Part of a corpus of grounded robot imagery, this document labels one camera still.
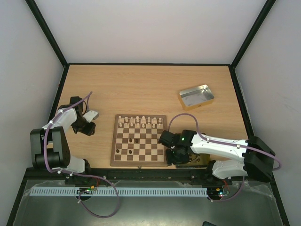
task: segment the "gray wall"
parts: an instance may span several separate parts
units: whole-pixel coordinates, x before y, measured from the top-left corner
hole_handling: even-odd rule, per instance
[[[47,123],[63,67],[24,0],[0,1],[0,225],[26,167],[29,134]]]
[[[300,225],[301,1],[278,0],[237,68],[255,134],[283,162],[275,178],[291,225]]]
[[[36,0],[68,62],[231,63],[266,0]]]

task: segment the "ventilation grille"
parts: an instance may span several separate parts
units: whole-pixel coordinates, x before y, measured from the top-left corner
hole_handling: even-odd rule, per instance
[[[207,197],[206,188],[137,188],[118,187],[119,196],[123,197]],[[78,187],[34,187],[30,196],[75,196]],[[100,187],[82,196],[116,196],[113,188]]]

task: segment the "wooden table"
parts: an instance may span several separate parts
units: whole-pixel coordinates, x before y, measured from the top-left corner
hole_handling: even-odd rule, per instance
[[[70,65],[58,106],[68,104],[72,96],[83,98],[93,91],[89,106],[100,114],[94,135],[74,134],[72,129],[67,132],[71,154],[87,159],[92,168],[112,168],[116,114],[165,114],[169,121],[184,112],[177,92],[203,84],[209,86],[215,100],[189,111],[198,119],[201,131],[214,137],[247,139],[227,66]],[[189,116],[176,119],[171,131],[183,129],[195,130]]]

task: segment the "chessboard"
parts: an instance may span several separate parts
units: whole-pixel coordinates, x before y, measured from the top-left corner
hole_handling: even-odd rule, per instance
[[[166,148],[158,143],[166,129],[166,115],[116,115],[110,165],[167,166]]]

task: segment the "black frame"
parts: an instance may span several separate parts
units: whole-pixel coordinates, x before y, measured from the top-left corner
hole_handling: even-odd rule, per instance
[[[260,14],[258,15],[257,19],[255,20],[250,32],[248,33],[245,41],[243,42],[242,46],[240,47],[236,57],[234,58],[232,64],[135,64],[135,63],[68,63],[63,56],[54,36],[52,35],[51,30],[49,29],[43,15],[41,14],[36,2],[34,0],[25,0],[28,4],[30,10],[32,11],[33,15],[35,16],[37,22],[39,23],[42,31],[44,32],[46,38],[48,39],[50,45],[52,46],[54,52],[56,53],[58,59],[60,60],[62,66],[64,67],[63,74],[61,77],[61,81],[55,96],[55,100],[50,112],[49,120],[52,119],[56,113],[58,103],[61,97],[61,93],[63,90],[64,82],[66,80],[66,76],[69,70],[70,65],[183,65],[183,66],[228,66],[229,71],[231,74],[233,86],[235,89],[235,93],[238,99],[238,104],[240,107],[240,111],[243,117],[243,121],[245,124],[246,132],[248,137],[254,135],[252,125],[250,123],[249,115],[246,109],[246,105],[243,99],[243,95],[238,83],[238,78],[236,76],[235,68],[237,67],[239,61],[243,57],[244,53],[246,52],[247,48],[249,47],[250,43],[252,42],[254,36],[258,32],[260,26],[262,25],[264,19],[268,15],[269,11],[272,9],[276,0],[267,0],[264,4]],[[190,182],[192,184],[199,184],[200,182],[197,181],[195,178],[198,177],[199,173],[204,173],[203,170],[195,171],[193,169],[177,169],[176,171],[170,169],[92,169],[94,175],[104,176],[106,175],[107,178],[111,181],[118,181],[118,180],[140,180],[143,178],[144,180],[176,180],[176,181],[183,181],[183,182]],[[61,180],[65,179],[63,175],[58,174],[49,174],[44,170],[36,170],[34,168],[27,168],[22,183],[20,185],[20,189],[18,191],[13,209],[9,216],[9,220],[7,225],[13,225],[13,222],[16,217],[16,213],[21,201],[21,198],[24,193],[25,185],[27,180],[30,179],[43,179],[43,180]],[[284,225],[289,226],[288,218],[283,207],[281,197],[275,182],[275,178],[272,178],[270,182],[273,194],[276,198],[277,206],[280,212],[280,216]]]

